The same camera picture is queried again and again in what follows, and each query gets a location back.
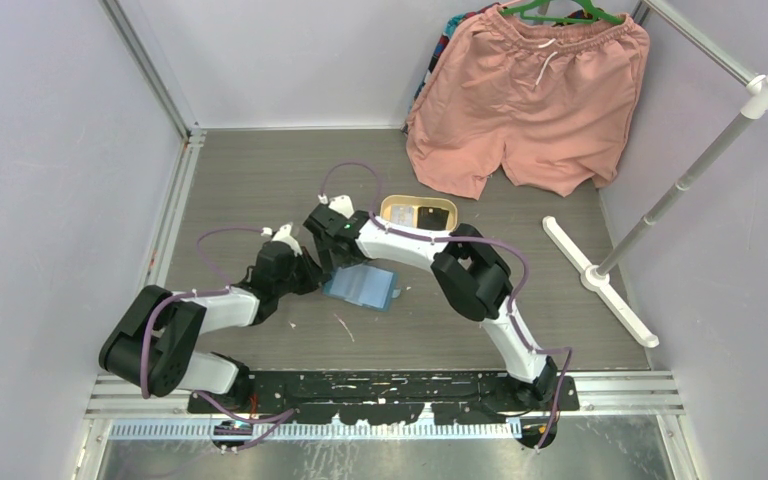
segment shorts waistband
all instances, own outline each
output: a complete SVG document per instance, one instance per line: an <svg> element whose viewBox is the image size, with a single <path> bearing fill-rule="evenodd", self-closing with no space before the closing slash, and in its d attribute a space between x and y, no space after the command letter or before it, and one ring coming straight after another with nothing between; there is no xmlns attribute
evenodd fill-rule
<svg viewBox="0 0 768 480"><path fill-rule="evenodd" d="M556 43L548 50L556 51L559 54L580 52L619 38L637 27L637 24L627 13L617 15L623 20L623 23L619 25L605 20L597 20L589 24L576 23L553 27L551 25L526 25L518 20L516 23L512 23L502 16L501 10L502 7L500 6L488 8L482 14L482 18L490 28L504 36L514 46L524 50L546 51L546 41L554 38Z"/></svg>

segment shorts drawstring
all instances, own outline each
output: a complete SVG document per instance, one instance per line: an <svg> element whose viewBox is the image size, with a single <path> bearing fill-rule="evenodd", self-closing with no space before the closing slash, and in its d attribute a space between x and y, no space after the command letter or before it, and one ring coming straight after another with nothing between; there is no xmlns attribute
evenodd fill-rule
<svg viewBox="0 0 768 480"><path fill-rule="evenodd" d="M558 40L557 38L553 38L553 39L549 40L548 42L546 42L546 43L544 43L542 45L538 45L537 48L546 48L549 45L555 43L555 41L557 41L557 40ZM546 57L546 60L543 62L543 68L540 69L540 75L537 75L537 81L534 82L534 88L537 88L537 85L540 85L540 80L543 79L543 74L546 72L546 67L549 66L549 60L551 60L552 57L554 57L557 54L558 54L558 52L554 51L554 52L550 53L548 57Z"/></svg>

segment white plastic connector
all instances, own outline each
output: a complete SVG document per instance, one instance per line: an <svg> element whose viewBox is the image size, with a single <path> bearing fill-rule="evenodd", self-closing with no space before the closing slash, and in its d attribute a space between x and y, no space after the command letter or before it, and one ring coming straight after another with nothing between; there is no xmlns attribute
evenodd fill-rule
<svg viewBox="0 0 768 480"><path fill-rule="evenodd" d="M292 223L281 225L281 228L279 228L278 231L275 232L275 235L272 236L272 241L286 243L293 249L293 252L297 256L302 254L302 247L299 245L299 241L293 238Z"/></svg>
<svg viewBox="0 0 768 480"><path fill-rule="evenodd" d="M334 210L346 218L351 218L351 216L355 213L355 207L352 205L352 199L349 198L348 195L340 195L339 197L332 198L331 201L328 202L328 208Z"/></svg>
<svg viewBox="0 0 768 480"><path fill-rule="evenodd" d="M746 86L752 98L740 109L740 113L757 120L768 110L768 75L758 75Z"/></svg>
<svg viewBox="0 0 768 480"><path fill-rule="evenodd" d="M599 275L596 272L597 265L593 265L590 260L581 252L578 246L558 225L555 217L543 218L543 230L549 235L549 238L563 252L567 260L573 264L576 270L581 274L581 284L584 288L599 295L599 298L608 306L611 313L617 317L617 320L623 324L628 333L637 340L637 343L647 348L657 347L660 343L658 336L653 334L646 325L640 320L640 317L634 313L634 310L625 303L625 300L611 286L611 279L608 275Z"/></svg>

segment white rack base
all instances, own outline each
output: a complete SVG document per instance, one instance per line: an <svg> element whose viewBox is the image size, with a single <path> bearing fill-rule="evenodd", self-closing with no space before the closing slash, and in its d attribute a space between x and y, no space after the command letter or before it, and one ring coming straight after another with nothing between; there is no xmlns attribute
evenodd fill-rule
<svg viewBox="0 0 768 480"><path fill-rule="evenodd" d="M567 260L581 274L581 284L584 285L584 288L599 295L599 298L611 309L611 312L628 330L628 333L637 340L637 343L646 348L657 347L659 343L658 336L649 331L646 325L643 324L643 321L640 320L625 300L614 290L614 287L611 286L610 275L603 277L596 273L598 265L594 265L587 259L575 242L558 225L555 217L543 218L543 230L546 231L549 238L555 242L555 245L567 257Z"/></svg>

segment white wall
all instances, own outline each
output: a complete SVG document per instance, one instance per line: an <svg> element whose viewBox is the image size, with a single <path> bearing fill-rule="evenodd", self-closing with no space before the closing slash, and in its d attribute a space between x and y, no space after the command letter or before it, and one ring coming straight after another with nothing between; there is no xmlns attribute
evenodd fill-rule
<svg viewBox="0 0 768 480"><path fill-rule="evenodd" d="M129 0L202 127L400 126L446 21L489 0ZM603 0L627 11L634 0ZM577 9L555 1L551 13Z"/></svg>
<svg viewBox="0 0 768 480"><path fill-rule="evenodd" d="M68 478L180 139L98 2L0 1L0 478Z"/></svg>
<svg viewBox="0 0 768 480"><path fill-rule="evenodd" d="M710 36L768 72L768 2L678 0ZM651 18L631 141L604 200L624 234L748 98ZM694 185L625 264L660 335L712 479L768 478L768 113Z"/></svg>

